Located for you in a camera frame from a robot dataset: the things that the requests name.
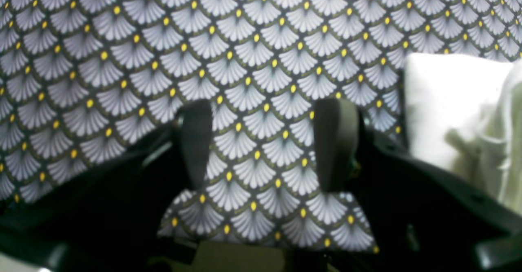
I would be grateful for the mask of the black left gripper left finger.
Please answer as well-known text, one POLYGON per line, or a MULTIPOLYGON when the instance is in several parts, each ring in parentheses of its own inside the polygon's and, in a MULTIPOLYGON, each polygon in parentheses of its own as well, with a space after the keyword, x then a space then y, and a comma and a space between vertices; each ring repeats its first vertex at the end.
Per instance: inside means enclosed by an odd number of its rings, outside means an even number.
POLYGON ((1 217, 1 254, 51 272, 138 272, 175 196, 201 187, 212 138, 209 100, 1 217))

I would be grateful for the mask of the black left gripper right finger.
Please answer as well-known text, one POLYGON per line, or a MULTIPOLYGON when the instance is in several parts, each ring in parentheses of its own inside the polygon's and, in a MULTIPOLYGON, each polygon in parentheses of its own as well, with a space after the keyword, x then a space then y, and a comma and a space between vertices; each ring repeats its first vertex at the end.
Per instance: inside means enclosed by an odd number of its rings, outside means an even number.
POLYGON ((347 99, 314 105, 323 192, 350 192, 380 249, 334 253, 342 272, 520 272, 521 216, 455 175, 412 157, 347 99))

